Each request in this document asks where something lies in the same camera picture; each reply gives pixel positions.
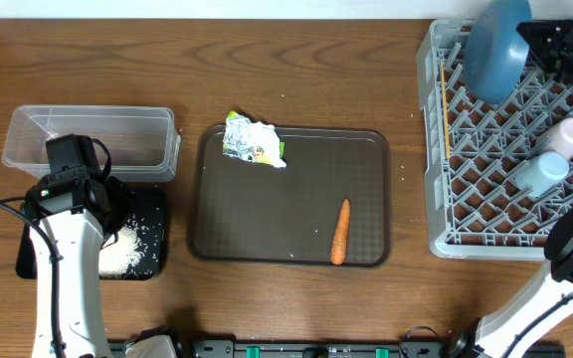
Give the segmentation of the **white rice pile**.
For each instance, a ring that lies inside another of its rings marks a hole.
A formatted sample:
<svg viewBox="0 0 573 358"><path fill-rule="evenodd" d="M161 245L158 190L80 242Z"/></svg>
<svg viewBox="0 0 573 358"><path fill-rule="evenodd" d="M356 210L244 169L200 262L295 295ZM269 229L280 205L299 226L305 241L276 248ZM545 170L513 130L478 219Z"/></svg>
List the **white rice pile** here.
<svg viewBox="0 0 573 358"><path fill-rule="evenodd" d="M164 218L154 213L132 214L101 246L98 270L102 279L148 280L160 272Z"/></svg>

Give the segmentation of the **dark blue bowl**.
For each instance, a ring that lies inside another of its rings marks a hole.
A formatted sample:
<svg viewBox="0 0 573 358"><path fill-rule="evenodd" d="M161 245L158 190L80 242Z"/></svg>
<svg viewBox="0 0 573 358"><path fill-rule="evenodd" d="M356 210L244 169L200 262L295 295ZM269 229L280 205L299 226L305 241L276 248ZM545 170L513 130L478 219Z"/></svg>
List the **dark blue bowl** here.
<svg viewBox="0 0 573 358"><path fill-rule="evenodd" d="M516 28L530 22L528 0L495 0L479 14L465 46L464 80L478 99L500 104L514 91L529 46Z"/></svg>

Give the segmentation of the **light blue plastic cup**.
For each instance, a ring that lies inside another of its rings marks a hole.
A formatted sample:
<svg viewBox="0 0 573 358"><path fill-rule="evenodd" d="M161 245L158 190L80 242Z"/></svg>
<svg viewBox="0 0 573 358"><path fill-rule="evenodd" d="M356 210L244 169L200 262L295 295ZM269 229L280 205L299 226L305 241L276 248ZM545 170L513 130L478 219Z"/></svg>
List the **light blue plastic cup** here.
<svg viewBox="0 0 573 358"><path fill-rule="evenodd" d="M514 182L519 190L530 189L529 196L538 198L564 180L568 172L568 160L555 151L548 151L530 160Z"/></svg>

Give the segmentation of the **wooden chopstick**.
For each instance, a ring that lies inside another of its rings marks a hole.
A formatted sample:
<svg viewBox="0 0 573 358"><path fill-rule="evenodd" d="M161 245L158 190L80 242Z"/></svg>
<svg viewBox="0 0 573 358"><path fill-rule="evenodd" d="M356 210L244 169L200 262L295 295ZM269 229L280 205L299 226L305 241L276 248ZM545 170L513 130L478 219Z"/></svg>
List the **wooden chopstick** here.
<svg viewBox="0 0 573 358"><path fill-rule="evenodd" d="M452 154L450 146L450 128L448 120L447 81L445 79L445 64L443 60L440 60L440 84L441 84L445 153L446 153L446 158L450 160Z"/></svg>

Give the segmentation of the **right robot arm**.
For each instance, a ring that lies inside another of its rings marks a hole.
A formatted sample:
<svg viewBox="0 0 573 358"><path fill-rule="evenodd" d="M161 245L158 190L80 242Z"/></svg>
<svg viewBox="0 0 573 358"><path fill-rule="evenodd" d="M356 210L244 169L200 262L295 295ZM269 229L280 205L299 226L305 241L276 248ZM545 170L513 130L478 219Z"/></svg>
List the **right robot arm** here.
<svg viewBox="0 0 573 358"><path fill-rule="evenodd" d="M573 76L573 20L520 22L515 31L544 71ZM573 208L554 222L544 256L533 279L502 308L476 321L446 357L521 357L573 314Z"/></svg>

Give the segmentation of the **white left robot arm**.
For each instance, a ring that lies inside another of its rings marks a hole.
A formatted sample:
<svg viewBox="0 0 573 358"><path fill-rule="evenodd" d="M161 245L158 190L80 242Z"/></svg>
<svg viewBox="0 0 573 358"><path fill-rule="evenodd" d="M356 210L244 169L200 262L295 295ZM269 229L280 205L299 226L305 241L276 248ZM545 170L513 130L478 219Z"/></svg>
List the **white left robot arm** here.
<svg viewBox="0 0 573 358"><path fill-rule="evenodd" d="M110 357L102 320L99 251L133 210L117 179L87 167L44 176L26 194L37 280L34 357Z"/></svg>

